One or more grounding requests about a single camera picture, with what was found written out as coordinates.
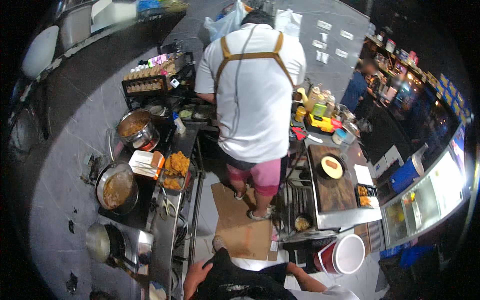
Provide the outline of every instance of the blue cooler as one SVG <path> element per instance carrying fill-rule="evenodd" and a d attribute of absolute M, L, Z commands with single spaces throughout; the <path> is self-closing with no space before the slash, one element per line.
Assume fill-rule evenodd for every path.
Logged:
<path fill-rule="evenodd" d="M 421 158 L 416 155 L 412 155 L 403 166 L 395 171 L 390 176 L 390 182 L 392 183 L 393 190 L 400 194 L 409 185 L 413 183 L 415 178 L 422 176 L 424 173 L 423 165 L 421 164 Z"/>

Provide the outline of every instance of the person in background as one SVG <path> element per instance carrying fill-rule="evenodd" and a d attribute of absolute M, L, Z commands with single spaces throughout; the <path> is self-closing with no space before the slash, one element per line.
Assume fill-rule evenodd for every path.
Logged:
<path fill-rule="evenodd" d="M 273 17 L 253 10 L 241 28 L 213 41 L 198 66 L 195 92 L 217 105 L 220 135 L 235 198 L 255 183 L 253 220 L 269 219 L 288 151 L 292 91 L 305 77 L 298 39 L 273 29 Z"/>
<path fill-rule="evenodd" d="M 378 62 L 376 60 L 362 59 L 353 72 L 353 77 L 348 83 L 340 104 L 345 105 L 348 110 L 354 112 L 357 108 L 358 102 L 365 98 L 367 92 L 368 84 L 365 76 L 374 75 L 377 72 Z"/>
<path fill-rule="evenodd" d="M 339 285 L 327 288 L 294 263 L 278 264 L 260 271 L 243 270 L 234 265 L 219 236 L 213 239 L 215 255 L 205 264 L 190 266 L 183 283 L 183 299 L 215 300 L 359 300 Z M 292 274 L 301 291 L 284 288 L 285 277 Z"/>

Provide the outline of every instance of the electric cord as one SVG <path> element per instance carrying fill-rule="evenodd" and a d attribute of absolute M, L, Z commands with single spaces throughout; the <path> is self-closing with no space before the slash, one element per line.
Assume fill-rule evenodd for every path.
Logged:
<path fill-rule="evenodd" d="M 258 24 L 255 25 L 252 28 L 252 30 L 250 31 L 250 34 L 248 35 L 248 38 L 245 41 L 245 44 L 243 44 L 243 48 L 242 48 L 241 53 L 240 53 L 239 64 L 238 64 L 237 70 L 235 72 L 235 96 L 233 97 L 233 100 L 235 102 L 235 115 L 233 116 L 232 131 L 230 132 L 229 137 L 225 137 L 224 140 L 231 139 L 237 133 L 237 130 L 238 130 L 238 125 L 240 123 L 240 104 L 239 104 L 239 98 L 238 98 L 238 78 L 239 78 L 239 74 L 240 74 L 240 65 L 242 63 L 243 55 L 245 54 L 245 49 L 247 48 L 247 44 L 250 41 L 250 39 L 253 35 L 253 31 L 255 30 L 255 28 L 257 26 L 258 26 Z"/>

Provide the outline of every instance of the white cloth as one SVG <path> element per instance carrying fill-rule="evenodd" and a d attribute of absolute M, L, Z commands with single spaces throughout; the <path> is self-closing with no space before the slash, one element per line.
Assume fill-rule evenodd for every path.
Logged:
<path fill-rule="evenodd" d="M 352 291 L 339 285 L 331 286 L 323 293 L 314 293 L 293 289 L 289 289 L 289 291 L 295 296 L 295 298 L 297 298 L 297 300 L 360 300 Z M 232 300 L 253 299 L 250 297 L 236 297 Z"/>
<path fill-rule="evenodd" d="M 231 54 L 240 54 L 255 24 L 244 24 L 240 30 L 226 35 Z M 269 25 L 259 24 L 245 53 L 272 52 L 279 32 Z M 305 53 L 300 42 L 283 35 L 279 55 L 295 85 L 305 78 Z M 218 67 L 223 60 L 220 39 L 212 42 L 198 66 L 195 92 L 214 92 Z M 242 60 L 238 76 L 239 111 L 236 115 L 235 74 L 239 60 L 226 64 L 220 75 L 216 95 L 218 144 L 231 157 L 249 163 L 262 163 L 284 157 L 288 150 L 288 131 L 292 85 L 274 59 Z"/>

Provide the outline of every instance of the refrigerator display case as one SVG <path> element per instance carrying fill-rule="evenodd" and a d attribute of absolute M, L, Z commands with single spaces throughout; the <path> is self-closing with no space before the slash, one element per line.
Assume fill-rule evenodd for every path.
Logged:
<path fill-rule="evenodd" d="M 425 174 L 381 207 L 385 248 L 406 243 L 433 229 L 465 199 L 465 177 L 453 144 Z"/>

